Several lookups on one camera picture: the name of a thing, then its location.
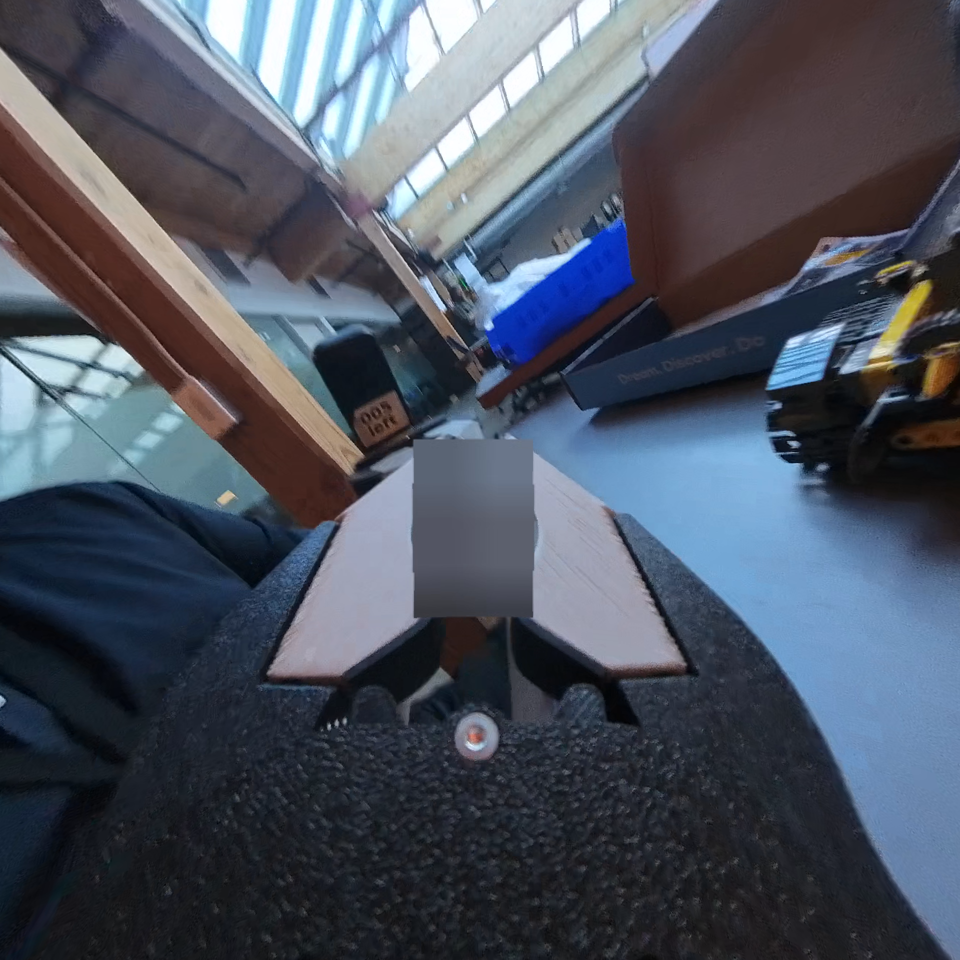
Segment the grey desk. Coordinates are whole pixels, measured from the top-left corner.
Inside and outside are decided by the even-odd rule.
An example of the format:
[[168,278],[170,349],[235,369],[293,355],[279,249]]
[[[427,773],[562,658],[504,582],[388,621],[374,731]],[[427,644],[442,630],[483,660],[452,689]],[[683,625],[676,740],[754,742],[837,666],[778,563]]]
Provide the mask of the grey desk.
[[560,392],[513,433],[636,518],[766,644],[894,879],[958,958],[958,480],[803,476],[770,448],[764,384],[596,413]]

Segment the white plastic bag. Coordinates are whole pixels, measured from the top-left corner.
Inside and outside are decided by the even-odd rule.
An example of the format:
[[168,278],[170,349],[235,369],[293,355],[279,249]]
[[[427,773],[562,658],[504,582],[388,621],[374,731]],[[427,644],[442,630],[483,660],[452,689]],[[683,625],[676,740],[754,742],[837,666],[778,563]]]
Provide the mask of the white plastic bag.
[[525,261],[504,278],[487,284],[484,303],[491,315],[496,315],[518,301],[533,287],[550,277],[580,252],[574,246],[562,254]]

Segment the wooden post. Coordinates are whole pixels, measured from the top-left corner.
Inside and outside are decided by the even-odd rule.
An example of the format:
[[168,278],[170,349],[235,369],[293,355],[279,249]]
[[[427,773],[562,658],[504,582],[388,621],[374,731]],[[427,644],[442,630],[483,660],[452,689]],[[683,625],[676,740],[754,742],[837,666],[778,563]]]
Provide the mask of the wooden post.
[[5,53],[1,222],[38,279],[295,520],[354,503],[347,434]]

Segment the yellow grey toy bulldozer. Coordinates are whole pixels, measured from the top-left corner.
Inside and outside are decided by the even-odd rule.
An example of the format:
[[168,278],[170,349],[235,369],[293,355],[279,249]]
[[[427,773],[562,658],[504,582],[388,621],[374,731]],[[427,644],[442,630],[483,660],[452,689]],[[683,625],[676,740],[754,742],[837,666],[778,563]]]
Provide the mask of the yellow grey toy bulldozer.
[[959,164],[855,301],[789,339],[766,384],[774,453],[859,482],[959,449]]

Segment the open cardboard box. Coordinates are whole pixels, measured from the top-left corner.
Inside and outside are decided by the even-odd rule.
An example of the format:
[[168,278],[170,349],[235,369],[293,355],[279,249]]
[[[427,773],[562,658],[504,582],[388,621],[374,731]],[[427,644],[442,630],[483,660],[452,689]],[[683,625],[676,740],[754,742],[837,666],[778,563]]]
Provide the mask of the open cardboard box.
[[636,287],[678,330],[910,227],[958,111],[958,2],[716,2],[613,134]]

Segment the person's dark blue jacket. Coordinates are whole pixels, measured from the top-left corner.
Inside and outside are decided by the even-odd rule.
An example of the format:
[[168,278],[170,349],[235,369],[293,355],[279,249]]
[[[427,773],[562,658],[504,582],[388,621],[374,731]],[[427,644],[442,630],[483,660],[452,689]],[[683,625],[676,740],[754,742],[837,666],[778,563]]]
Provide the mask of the person's dark blue jacket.
[[350,721],[266,670],[335,521],[110,482],[2,501],[2,958],[373,944]]

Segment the navy box base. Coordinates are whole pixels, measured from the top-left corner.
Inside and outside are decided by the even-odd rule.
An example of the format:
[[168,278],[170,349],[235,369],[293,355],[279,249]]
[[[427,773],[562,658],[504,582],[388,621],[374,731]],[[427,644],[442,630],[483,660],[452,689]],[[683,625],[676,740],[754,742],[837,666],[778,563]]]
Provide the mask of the navy box base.
[[770,291],[678,330],[650,298],[566,366],[561,381],[587,411],[768,371],[790,338],[881,294],[872,278],[883,267],[842,271],[799,292]]

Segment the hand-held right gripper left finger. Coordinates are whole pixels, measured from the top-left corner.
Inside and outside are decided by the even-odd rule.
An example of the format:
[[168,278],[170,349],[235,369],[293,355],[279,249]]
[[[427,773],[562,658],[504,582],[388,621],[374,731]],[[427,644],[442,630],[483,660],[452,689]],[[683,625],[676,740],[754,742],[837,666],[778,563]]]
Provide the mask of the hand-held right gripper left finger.
[[413,478],[389,477],[350,506],[270,663],[277,684],[419,689],[444,630],[414,617]]

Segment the wooden table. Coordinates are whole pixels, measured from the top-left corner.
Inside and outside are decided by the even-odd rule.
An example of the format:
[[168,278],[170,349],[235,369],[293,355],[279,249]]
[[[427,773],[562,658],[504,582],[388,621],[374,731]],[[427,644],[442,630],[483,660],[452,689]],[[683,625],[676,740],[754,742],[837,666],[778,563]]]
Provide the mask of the wooden table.
[[475,398],[480,407],[491,411],[515,391],[569,366],[628,314],[643,306],[650,293],[649,285],[635,282],[546,345],[530,361],[514,366],[500,365],[490,370],[476,388]]

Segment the blue plastic bin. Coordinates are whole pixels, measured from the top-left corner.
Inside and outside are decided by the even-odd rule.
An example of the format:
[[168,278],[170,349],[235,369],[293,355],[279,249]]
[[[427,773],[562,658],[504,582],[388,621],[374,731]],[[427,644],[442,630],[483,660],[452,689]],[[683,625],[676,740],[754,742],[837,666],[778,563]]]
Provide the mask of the blue plastic bin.
[[478,300],[477,319],[493,354],[507,365],[530,361],[609,299],[634,284],[626,224],[617,219],[576,244],[580,251],[505,310]]

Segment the printed booklet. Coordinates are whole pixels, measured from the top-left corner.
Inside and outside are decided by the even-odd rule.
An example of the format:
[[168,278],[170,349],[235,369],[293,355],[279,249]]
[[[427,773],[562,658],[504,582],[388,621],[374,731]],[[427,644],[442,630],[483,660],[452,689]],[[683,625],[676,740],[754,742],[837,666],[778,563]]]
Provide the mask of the printed booklet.
[[824,237],[786,284],[781,294],[789,296],[810,290],[857,271],[876,273],[885,264],[896,261],[907,230],[891,233]]

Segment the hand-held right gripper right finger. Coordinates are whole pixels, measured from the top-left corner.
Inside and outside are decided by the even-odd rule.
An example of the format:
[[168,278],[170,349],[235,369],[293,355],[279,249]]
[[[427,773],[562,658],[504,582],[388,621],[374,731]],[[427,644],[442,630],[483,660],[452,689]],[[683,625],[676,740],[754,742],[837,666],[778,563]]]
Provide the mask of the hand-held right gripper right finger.
[[533,681],[685,675],[614,513],[542,458],[533,483],[533,614],[518,619],[520,670]]

